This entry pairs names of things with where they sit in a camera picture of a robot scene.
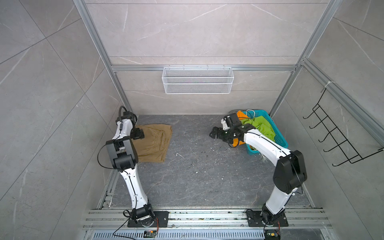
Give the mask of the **khaki tan shorts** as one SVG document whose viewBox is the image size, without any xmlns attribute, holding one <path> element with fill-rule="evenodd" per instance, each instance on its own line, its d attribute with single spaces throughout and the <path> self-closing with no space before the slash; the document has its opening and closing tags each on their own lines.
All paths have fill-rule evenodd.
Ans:
<svg viewBox="0 0 384 240">
<path fill-rule="evenodd" d="M 172 126 L 165 124 L 138 125 L 144 138 L 133 140 L 139 163 L 164 163 L 172 138 Z"/>
</svg>

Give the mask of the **lime green shorts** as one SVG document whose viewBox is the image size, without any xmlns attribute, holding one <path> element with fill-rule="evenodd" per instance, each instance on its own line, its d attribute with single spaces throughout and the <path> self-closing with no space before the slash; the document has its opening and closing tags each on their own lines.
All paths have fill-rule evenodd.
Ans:
<svg viewBox="0 0 384 240">
<path fill-rule="evenodd" d="M 263 116 L 259 116 L 259 117 L 253 118 L 253 119 L 246 120 L 242 124 L 243 125 L 251 124 L 257 130 L 259 130 L 259 132 L 261 134 L 263 134 L 268 139 L 275 142 L 276 133 L 275 133 L 272 125 Z"/>
</svg>

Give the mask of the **teal plastic basket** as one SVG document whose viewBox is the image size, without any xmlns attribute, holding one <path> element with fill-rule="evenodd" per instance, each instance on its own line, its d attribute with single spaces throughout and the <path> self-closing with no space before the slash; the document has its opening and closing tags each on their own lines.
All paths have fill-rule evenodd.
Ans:
<svg viewBox="0 0 384 240">
<path fill-rule="evenodd" d="M 275 133 L 274 141 L 275 141 L 275 143 L 280 145 L 283 148 L 286 148 L 286 149 L 289 147 L 287 141 L 285 140 L 285 138 L 283 137 L 283 135 L 279 131 L 279 129 L 276 126 L 275 122 L 268 115 L 268 113 L 266 111 L 264 111 L 264 110 L 246 110 L 246 111 L 243 111 L 243 113 L 245 115 L 247 115 L 251 119 L 263 116 L 266 119 L 266 121 L 269 122 L 269 124 L 271 125 L 272 129 L 274 130 L 274 133 Z"/>
</svg>

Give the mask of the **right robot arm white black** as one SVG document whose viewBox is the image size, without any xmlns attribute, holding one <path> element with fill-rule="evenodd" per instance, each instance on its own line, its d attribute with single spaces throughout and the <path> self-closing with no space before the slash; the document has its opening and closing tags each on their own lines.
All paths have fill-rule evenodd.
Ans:
<svg viewBox="0 0 384 240">
<path fill-rule="evenodd" d="M 234 139 L 241 140 L 258 150 L 275 166 L 275 186 L 261 212 L 263 224 L 275 225 L 285 212 L 285 206 L 291 196 L 308 178 L 303 154 L 279 146 L 250 124 L 227 130 L 214 127 L 210 137 L 221 139 L 228 144 L 233 144 Z"/>
</svg>

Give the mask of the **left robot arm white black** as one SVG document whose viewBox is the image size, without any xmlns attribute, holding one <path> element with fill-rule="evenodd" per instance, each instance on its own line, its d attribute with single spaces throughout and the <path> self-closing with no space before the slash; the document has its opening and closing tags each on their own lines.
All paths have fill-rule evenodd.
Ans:
<svg viewBox="0 0 384 240">
<path fill-rule="evenodd" d="M 144 132 L 135 127 L 134 120 L 117 120 L 117 130 L 112 140 L 106 142 L 112 168 L 118 170 L 124 179 L 130 194 L 132 211 L 131 219 L 144 227 L 155 221 L 152 205 L 145 194 L 139 175 L 139 157 L 133 140 L 143 139 Z"/>
</svg>

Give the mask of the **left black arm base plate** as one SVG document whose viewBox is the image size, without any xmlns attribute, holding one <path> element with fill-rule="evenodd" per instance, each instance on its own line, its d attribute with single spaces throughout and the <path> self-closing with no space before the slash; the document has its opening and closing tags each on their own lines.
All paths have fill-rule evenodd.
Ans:
<svg viewBox="0 0 384 240">
<path fill-rule="evenodd" d="M 129 219 L 127 223 L 128 228 L 156 228 L 159 226 L 160 228 L 165 228 L 168 226 L 169 221 L 169 213 L 168 211 L 154 211 L 154 216 L 147 216 L 140 220 L 131 220 Z"/>
</svg>

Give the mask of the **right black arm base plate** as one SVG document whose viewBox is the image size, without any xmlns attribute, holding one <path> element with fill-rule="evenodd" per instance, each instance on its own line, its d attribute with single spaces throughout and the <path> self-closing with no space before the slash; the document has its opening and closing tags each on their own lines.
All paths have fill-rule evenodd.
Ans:
<svg viewBox="0 0 384 240">
<path fill-rule="evenodd" d="M 249 227 L 288 227 L 288 220 L 285 210 L 276 215 L 272 215 L 268 210 L 254 211 L 247 209 L 245 211 Z"/>
</svg>

